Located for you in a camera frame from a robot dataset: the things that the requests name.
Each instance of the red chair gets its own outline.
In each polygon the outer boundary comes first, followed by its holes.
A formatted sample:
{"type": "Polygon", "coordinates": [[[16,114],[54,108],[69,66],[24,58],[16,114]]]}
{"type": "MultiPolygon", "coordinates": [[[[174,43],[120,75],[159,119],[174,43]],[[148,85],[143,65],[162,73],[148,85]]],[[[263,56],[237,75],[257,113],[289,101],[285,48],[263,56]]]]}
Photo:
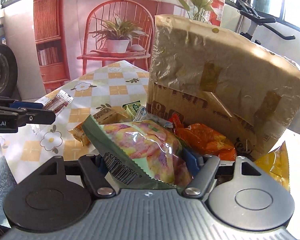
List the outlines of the red chair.
{"type": "Polygon", "coordinates": [[[89,14],[86,29],[84,34],[83,54],[77,59],[82,59],[82,74],[85,75],[87,71],[88,60],[102,61],[102,66],[105,66],[105,61],[119,61],[127,60],[131,64],[134,64],[135,60],[143,60],[146,70],[148,70],[147,59],[150,55],[150,44],[153,38],[154,22],[149,11],[141,4],[130,0],[112,0],[104,2],[95,7],[89,14]],[[139,44],[145,50],[146,54],[135,57],[103,57],[98,53],[92,53],[91,50],[103,49],[105,46],[105,40],[97,42],[95,34],[91,33],[96,30],[101,30],[102,20],[113,20],[114,14],[119,15],[121,19],[139,22],[139,27],[143,32],[149,36],[140,36],[140,39],[133,39],[132,44],[139,44]]]}

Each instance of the checkered tablecloth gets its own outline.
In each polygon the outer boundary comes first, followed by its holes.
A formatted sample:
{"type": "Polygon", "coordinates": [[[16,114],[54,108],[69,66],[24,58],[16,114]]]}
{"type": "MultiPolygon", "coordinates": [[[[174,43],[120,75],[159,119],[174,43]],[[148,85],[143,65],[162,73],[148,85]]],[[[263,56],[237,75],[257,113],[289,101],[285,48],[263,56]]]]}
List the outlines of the checkered tablecloth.
{"type": "Polygon", "coordinates": [[[77,160],[93,150],[83,147],[68,132],[106,106],[123,111],[122,105],[141,100],[146,104],[149,73],[127,61],[119,61],[99,68],[60,87],[38,103],[45,104],[61,89],[73,96],[73,101],[62,110],[52,125],[40,125],[35,135],[30,124],[15,134],[0,134],[2,154],[17,183],[51,157],[62,155],[65,161],[77,160]]]}

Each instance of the candy wrapper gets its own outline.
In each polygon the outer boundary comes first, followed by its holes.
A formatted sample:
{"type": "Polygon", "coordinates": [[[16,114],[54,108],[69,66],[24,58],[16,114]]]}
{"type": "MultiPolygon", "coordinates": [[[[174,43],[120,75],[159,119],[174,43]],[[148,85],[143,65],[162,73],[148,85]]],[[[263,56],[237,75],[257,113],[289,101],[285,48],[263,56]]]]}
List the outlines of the candy wrapper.
{"type": "MultiPolygon", "coordinates": [[[[44,110],[52,110],[56,117],[69,105],[73,100],[67,92],[64,90],[60,90],[53,98],[51,98],[42,109],[44,110]]],[[[31,124],[32,131],[34,134],[38,135],[40,133],[40,125],[31,124]]]]}
{"type": "Polygon", "coordinates": [[[285,142],[279,148],[257,159],[255,164],[290,191],[289,160],[285,142]]]}
{"type": "MultiPolygon", "coordinates": [[[[110,123],[120,123],[120,122],[128,122],[129,118],[126,116],[117,113],[110,107],[103,108],[98,113],[92,116],[99,124],[110,124],[110,123]]],[[[82,143],[82,146],[88,145],[90,143],[89,139],[85,135],[82,129],[82,123],[78,124],[72,130],[69,130],[69,133],[73,135],[73,137],[82,143]]]]}
{"type": "Polygon", "coordinates": [[[221,133],[202,123],[184,128],[177,114],[172,115],[171,121],[175,134],[198,153],[216,155],[223,161],[235,161],[237,152],[234,145],[221,133]]]}
{"type": "Polygon", "coordinates": [[[126,111],[131,120],[137,115],[139,108],[141,107],[140,100],[132,103],[128,103],[122,106],[122,108],[126,111]]]}
{"type": "Polygon", "coordinates": [[[164,128],[173,128],[173,123],[169,122],[167,120],[164,120],[160,117],[157,117],[154,114],[148,113],[145,106],[141,106],[139,108],[139,111],[137,112],[136,117],[133,119],[134,122],[142,121],[142,120],[152,120],[155,123],[159,124],[160,126],[164,128]]]}
{"type": "Polygon", "coordinates": [[[192,179],[177,138],[151,120],[99,125],[89,116],[82,127],[121,188],[184,187],[192,179]]]}

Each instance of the table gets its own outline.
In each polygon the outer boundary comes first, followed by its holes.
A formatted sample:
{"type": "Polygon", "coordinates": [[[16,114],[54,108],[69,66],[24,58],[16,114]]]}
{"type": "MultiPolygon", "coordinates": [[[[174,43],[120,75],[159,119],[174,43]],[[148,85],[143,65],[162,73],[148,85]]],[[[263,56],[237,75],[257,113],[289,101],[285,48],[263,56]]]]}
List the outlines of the table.
{"type": "MultiPolygon", "coordinates": [[[[0,134],[3,154],[17,183],[55,156],[56,152],[63,155],[65,161],[69,161],[95,151],[92,145],[83,147],[68,130],[83,122],[89,114],[95,114],[108,105],[119,112],[125,103],[141,100],[141,104],[144,105],[148,78],[148,72],[127,61],[99,68],[60,88],[74,99],[57,116],[53,125],[40,126],[39,135],[33,133],[29,124],[19,128],[16,134],[0,134]]],[[[60,89],[39,99],[38,102],[47,102],[60,89]]],[[[295,200],[295,212],[287,229],[300,240],[300,134],[287,129],[273,149],[284,141],[289,158],[290,193],[295,200]]]]}
{"type": "Polygon", "coordinates": [[[83,122],[89,114],[111,106],[123,111],[122,105],[137,100],[146,104],[149,73],[127,61],[99,68],[60,87],[37,102],[45,104],[61,89],[73,96],[73,101],[56,117],[53,125],[40,125],[35,135],[30,124],[15,134],[0,134],[2,153],[17,183],[51,157],[62,155],[65,161],[95,150],[83,147],[68,131],[83,122]]]}

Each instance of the orange snack bag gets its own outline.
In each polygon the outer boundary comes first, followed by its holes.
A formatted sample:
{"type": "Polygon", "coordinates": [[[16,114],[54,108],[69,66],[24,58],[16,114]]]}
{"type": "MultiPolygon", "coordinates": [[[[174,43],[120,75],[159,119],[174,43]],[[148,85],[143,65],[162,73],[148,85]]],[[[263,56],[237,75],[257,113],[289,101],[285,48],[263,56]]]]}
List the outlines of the orange snack bag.
{"type": "Polygon", "coordinates": [[[232,142],[221,133],[202,123],[195,123],[184,128],[177,114],[170,122],[174,124],[174,133],[201,155],[216,155],[223,161],[235,161],[237,151],[232,142]]]}

